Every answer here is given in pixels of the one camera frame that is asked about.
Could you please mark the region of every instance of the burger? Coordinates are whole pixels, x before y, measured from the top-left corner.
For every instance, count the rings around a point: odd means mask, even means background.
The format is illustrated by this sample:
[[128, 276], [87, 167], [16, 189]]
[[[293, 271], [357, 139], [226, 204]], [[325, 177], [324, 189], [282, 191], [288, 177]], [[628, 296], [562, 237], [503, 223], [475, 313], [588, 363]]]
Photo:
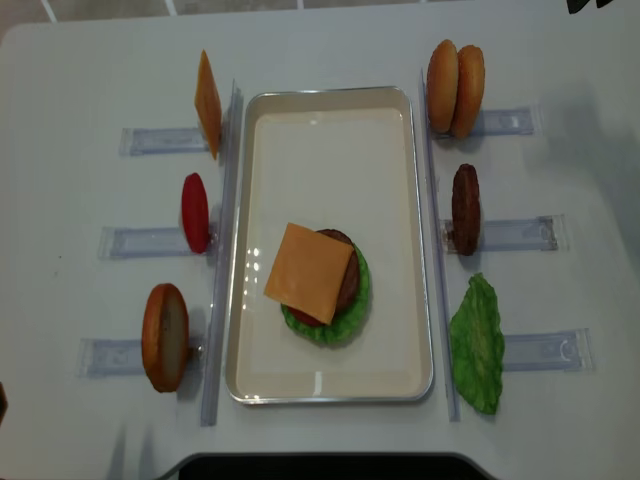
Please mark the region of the burger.
[[339, 230], [289, 223], [265, 287], [288, 327], [320, 344], [339, 344], [361, 327], [370, 275], [360, 249]]

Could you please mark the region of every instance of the bread bun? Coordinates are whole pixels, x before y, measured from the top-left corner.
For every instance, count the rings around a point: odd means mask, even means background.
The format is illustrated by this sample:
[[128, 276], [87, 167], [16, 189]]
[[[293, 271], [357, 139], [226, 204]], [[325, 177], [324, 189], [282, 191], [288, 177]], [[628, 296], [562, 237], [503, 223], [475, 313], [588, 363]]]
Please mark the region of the bread bun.
[[170, 283], [151, 290], [142, 324], [142, 365], [158, 392], [175, 392], [187, 365], [189, 316]]
[[451, 40], [436, 47], [427, 71], [427, 110], [433, 131], [449, 131], [458, 94], [458, 55]]
[[482, 50], [467, 45], [458, 52], [458, 100], [451, 133], [465, 138], [473, 129], [484, 95], [484, 56]]

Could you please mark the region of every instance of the floor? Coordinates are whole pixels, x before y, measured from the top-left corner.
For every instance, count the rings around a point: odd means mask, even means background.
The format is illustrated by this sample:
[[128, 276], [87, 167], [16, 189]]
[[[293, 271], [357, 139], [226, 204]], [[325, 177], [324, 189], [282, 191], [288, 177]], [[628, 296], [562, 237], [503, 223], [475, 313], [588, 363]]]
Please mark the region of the floor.
[[21, 23], [354, 7], [438, 0], [0, 0], [0, 40]]

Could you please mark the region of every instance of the top bun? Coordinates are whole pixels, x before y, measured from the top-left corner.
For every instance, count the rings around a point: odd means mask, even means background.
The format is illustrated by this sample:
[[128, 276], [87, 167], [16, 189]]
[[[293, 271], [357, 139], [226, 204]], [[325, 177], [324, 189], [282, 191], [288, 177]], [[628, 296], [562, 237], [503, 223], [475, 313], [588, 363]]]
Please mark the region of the top bun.
[[465, 138], [476, 123], [484, 95], [482, 50], [474, 45], [467, 45], [458, 52], [458, 64], [458, 101], [451, 123], [451, 133], [456, 138]]
[[427, 109], [431, 128], [445, 133], [451, 127], [458, 94], [458, 55], [451, 40], [436, 47], [427, 72]]

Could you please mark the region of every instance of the tray rim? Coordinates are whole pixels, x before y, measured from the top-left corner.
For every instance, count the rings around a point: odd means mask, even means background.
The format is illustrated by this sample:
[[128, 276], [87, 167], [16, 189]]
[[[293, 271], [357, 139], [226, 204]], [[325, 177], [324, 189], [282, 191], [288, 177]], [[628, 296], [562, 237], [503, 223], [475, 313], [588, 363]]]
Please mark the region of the tray rim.
[[[234, 390], [229, 385], [229, 379], [226, 374], [227, 370], [227, 359], [229, 355], [229, 340], [230, 340], [230, 326], [231, 326], [231, 303], [233, 298], [233, 285], [235, 281], [235, 271], [236, 264], [238, 262], [238, 231], [240, 228], [240, 202], [242, 201], [242, 184], [245, 173], [245, 165], [246, 158], [249, 154], [246, 149], [246, 140], [247, 140], [247, 128], [249, 123], [249, 116], [247, 112], [250, 111], [251, 107], [255, 102], [264, 97], [277, 97], [277, 96], [298, 96], [298, 95], [317, 95], [317, 94], [326, 94], [326, 93], [344, 93], [350, 91], [363, 91], [363, 90], [388, 90], [392, 89], [400, 93], [407, 101], [409, 105], [409, 122], [410, 122], [410, 130], [411, 130], [411, 154], [413, 157], [413, 173], [414, 173], [414, 186], [416, 192], [416, 202], [414, 208], [417, 208], [417, 219], [418, 219], [418, 229], [419, 229], [419, 251], [420, 251], [420, 272], [422, 277], [422, 293], [424, 298], [424, 312], [425, 312], [425, 321], [426, 321], [426, 334], [427, 334], [427, 343], [429, 346], [429, 360], [431, 362], [431, 371], [429, 373], [429, 378], [427, 379], [425, 388], [412, 396], [400, 396], [400, 397], [260, 397], [258, 399], [255, 398], [244, 398], [234, 393]], [[244, 115], [244, 126], [243, 126], [243, 139], [242, 139], [242, 148], [243, 153], [240, 156], [240, 164], [238, 165], [238, 178], [236, 180], [236, 198], [235, 198], [235, 208], [234, 208], [234, 219], [233, 219], [233, 236], [232, 236], [232, 245], [233, 245], [233, 257], [230, 265], [229, 272], [229, 287], [227, 291], [227, 305], [225, 310], [225, 342], [224, 342], [224, 351], [223, 351], [223, 359], [224, 365], [222, 366], [222, 371], [224, 374], [224, 382], [227, 387], [227, 391], [233, 400], [242, 404], [242, 405], [286, 405], [286, 404], [317, 404], [317, 403], [406, 403], [406, 402], [415, 402], [422, 399], [433, 386], [433, 378], [434, 378], [434, 362], [433, 362], [433, 341], [431, 338], [431, 311], [429, 308], [429, 291], [427, 287], [427, 271], [426, 271], [426, 259], [425, 259], [425, 245], [424, 245], [424, 225], [422, 218], [422, 202], [420, 198], [420, 177], [418, 173], [418, 158], [417, 158], [417, 148], [416, 148], [416, 125], [414, 121], [414, 113], [413, 113], [413, 104], [411, 103], [411, 97], [407, 95], [407, 93], [401, 89], [400, 87], [394, 85], [382, 85], [382, 86], [370, 86], [370, 87], [350, 87], [350, 88], [337, 88], [337, 89], [327, 89], [327, 90], [291, 90], [291, 91], [283, 91], [283, 92], [264, 92], [255, 95], [248, 103], [245, 108]]]

